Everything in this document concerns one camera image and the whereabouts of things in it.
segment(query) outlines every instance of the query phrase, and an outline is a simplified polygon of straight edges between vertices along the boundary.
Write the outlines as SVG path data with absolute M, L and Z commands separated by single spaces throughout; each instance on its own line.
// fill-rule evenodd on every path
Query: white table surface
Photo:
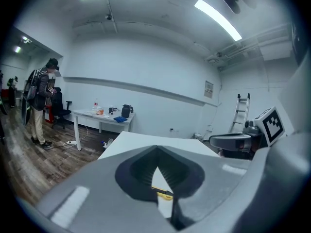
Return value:
M 124 127 L 125 131 L 131 131 L 132 127 L 132 120 L 135 116 L 135 113 L 130 113 L 129 118 L 124 121 L 124 122 L 117 122 L 114 120 L 115 117 L 120 117 L 121 116 L 121 111 L 114 111 L 113 115 L 109 115 L 109 118 L 105 118 L 105 115 L 108 115 L 109 108 L 103 108 L 104 109 L 104 114 L 103 115 L 97 115 L 97 114 L 91 114 L 91 115 L 86 115 L 87 112 L 92 111 L 91 109 L 82 109 L 82 110 L 74 110 L 72 111 L 73 114 L 73 124 L 74 124 L 74 134 L 77 142 L 77 149 L 80 151 L 81 150 L 81 144 L 80 144 L 80 137 L 79 137 L 79 128 L 78 128 L 78 117 L 83 117 L 87 119 L 91 119 L 94 121 L 98 121 L 99 123 L 99 133 L 102 132 L 102 124 L 107 123 L 107 124 L 113 124 L 113 125 L 118 125 L 121 127 Z
M 167 138 L 123 131 L 98 159 L 152 145 L 170 146 L 189 152 L 219 157 L 198 140 Z M 172 192 L 158 168 L 155 170 L 152 185 Z M 167 201 L 158 197 L 158 208 L 164 217 L 171 217 L 172 206 L 173 200 Z

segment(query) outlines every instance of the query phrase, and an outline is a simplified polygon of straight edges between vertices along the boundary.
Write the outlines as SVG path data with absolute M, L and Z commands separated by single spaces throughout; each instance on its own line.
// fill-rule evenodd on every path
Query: beige pants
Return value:
M 38 139 L 40 144 L 45 143 L 42 131 L 42 111 L 36 110 L 31 106 L 31 115 L 30 115 L 30 130 L 31 135 L 34 139 Z

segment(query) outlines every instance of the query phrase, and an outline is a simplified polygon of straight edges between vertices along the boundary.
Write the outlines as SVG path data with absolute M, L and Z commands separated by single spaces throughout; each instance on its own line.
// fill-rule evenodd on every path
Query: black kettle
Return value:
M 133 113 L 133 107 L 131 105 L 125 104 L 122 108 L 121 116 L 125 118 L 129 118 L 130 111 Z

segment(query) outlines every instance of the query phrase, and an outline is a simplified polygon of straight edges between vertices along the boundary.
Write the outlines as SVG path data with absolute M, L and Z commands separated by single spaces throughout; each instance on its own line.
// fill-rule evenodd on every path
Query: framed notice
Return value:
M 208 98 L 213 97 L 213 87 L 214 85 L 208 81 L 205 81 L 205 90 L 204 90 L 204 96 Z

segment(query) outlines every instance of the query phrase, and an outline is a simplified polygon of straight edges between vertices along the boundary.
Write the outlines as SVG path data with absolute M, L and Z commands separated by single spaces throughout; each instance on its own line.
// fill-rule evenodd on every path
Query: ladder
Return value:
M 233 121 L 232 121 L 232 124 L 230 126 L 230 129 L 228 131 L 228 133 L 231 133 L 232 130 L 233 130 L 233 127 L 234 125 L 237 123 L 237 124 L 241 124 L 241 125 L 245 125 L 245 122 L 247 120 L 247 116 L 248 116 L 248 110 L 249 110 L 249 102 L 251 100 L 251 95 L 248 93 L 247 94 L 247 98 L 246 99 L 241 99 L 241 96 L 240 94 L 238 94 L 238 99 L 237 99 L 237 106 L 235 107 L 235 113 L 234 113 L 234 118 L 233 118 Z M 245 110 L 240 110 L 240 103 L 241 102 L 246 102 L 246 109 Z M 244 115 L 244 121 L 243 123 L 242 122 L 237 122 L 237 116 L 238 116 L 238 113 L 245 113 Z

